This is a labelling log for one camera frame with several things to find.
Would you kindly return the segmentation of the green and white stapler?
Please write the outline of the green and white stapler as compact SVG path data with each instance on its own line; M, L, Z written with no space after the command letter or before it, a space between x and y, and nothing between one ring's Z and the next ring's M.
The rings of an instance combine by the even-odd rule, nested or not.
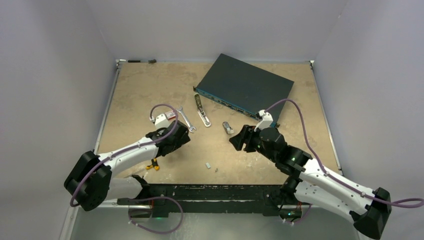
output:
M194 94L194 99L195 99L195 103L196 103L196 107L197 107L197 112L198 115L200 117L200 119L202 120L203 124L208 128L210 127L212 124L209 120L209 118L207 117L203 106L202 106L202 102L201 102L201 98L200 95L198 93Z

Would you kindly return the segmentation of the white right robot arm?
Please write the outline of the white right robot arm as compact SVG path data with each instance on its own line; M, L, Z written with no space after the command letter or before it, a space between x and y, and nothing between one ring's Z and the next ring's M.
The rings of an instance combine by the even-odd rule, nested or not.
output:
M361 234L381 239L392 212L386 204L391 199L386 189L365 187L327 167L321 168L316 158L287 144L274 127L255 130L254 126L244 125L229 142L237 151L263 155L288 176L280 191L284 202L297 200L318 206L345 218Z

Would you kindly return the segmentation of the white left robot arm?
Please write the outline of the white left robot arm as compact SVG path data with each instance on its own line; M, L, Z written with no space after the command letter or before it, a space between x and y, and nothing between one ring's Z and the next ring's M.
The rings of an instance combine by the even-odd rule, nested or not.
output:
M64 181L71 195L70 206L85 211L103 201L129 198L138 205L149 199L147 182L138 175L117 178L121 172L144 161L164 157L190 141L188 127L174 120L167 127L157 127L134 143L106 153L84 152Z

